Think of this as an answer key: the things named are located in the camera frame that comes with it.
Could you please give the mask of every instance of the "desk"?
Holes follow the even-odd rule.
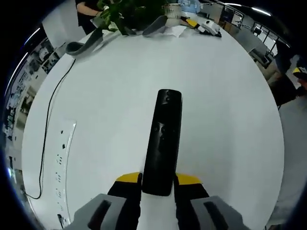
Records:
[[[76,61],[52,103],[43,194],[30,199],[47,229],[60,228],[52,187],[59,123],[76,121],[65,185],[73,220],[77,209],[107,193],[117,177],[142,170],[159,89],[183,96],[177,172],[198,176],[251,229],[264,228],[283,177],[281,121],[259,68],[231,35],[221,33],[222,39],[118,36]],[[25,125],[22,166],[32,196],[39,192],[48,102],[72,61],[64,55],[48,74]]]

